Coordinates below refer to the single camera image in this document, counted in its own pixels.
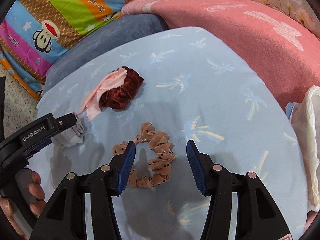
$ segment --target gray fabric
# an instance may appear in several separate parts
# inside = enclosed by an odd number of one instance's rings
[[[126,15],[84,38],[47,72],[44,94],[85,63],[122,44],[167,30],[165,21],[154,14]]]
[[[83,143],[84,128],[79,118],[77,116],[76,118],[76,125],[51,138],[54,145],[59,147],[71,147],[78,143]]]

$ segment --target metal screw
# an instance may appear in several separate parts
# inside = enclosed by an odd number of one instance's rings
[[[110,170],[110,166],[109,166],[109,165],[103,165],[103,166],[101,167],[101,170],[102,170],[102,171],[109,171],[109,170]]]
[[[213,165],[213,169],[214,169],[215,171],[221,171],[221,170],[222,170],[222,167],[221,167],[219,164],[215,164],[215,165]]]
[[[249,172],[248,173],[248,176],[251,178],[251,179],[255,179],[257,177],[257,174],[255,174],[254,172]]]
[[[67,179],[73,179],[75,177],[75,174],[70,172],[67,174]]]

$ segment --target pink fabric strip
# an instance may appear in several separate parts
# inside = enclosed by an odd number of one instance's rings
[[[93,118],[101,112],[99,101],[103,93],[112,88],[121,87],[124,84],[126,76],[127,71],[122,67],[106,75],[82,100],[78,114],[81,114],[85,109],[87,109],[87,116],[91,122]]]

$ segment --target granite floor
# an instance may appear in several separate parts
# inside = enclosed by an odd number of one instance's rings
[[[4,136],[7,138],[36,119],[37,101],[10,76],[1,64],[0,76],[6,76]]]

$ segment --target light blue sheet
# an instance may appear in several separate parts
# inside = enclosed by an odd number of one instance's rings
[[[263,81],[204,29],[153,34],[93,59],[43,96],[38,117],[77,111],[84,95],[121,65],[145,79],[129,108],[104,109],[91,123],[83,113],[83,145],[67,150],[50,145],[30,160],[29,167],[42,177],[46,200],[68,172],[83,175],[109,163],[114,144],[133,139],[142,123],[151,122],[171,136],[177,160],[168,183],[153,189],[128,186],[113,198],[123,240],[200,239],[210,197],[196,188],[186,157],[189,139],[231,172],[255,171],[283,213],[293,239],[302,235],[307,184],[295,133]],[[148,175],[147,160],[155,156],[147,144],[137,146],[135,166],[140,176]],[[235,235],[236,196],[233,204],[229,239]],[[89,222],[87,226],[91,240]]]

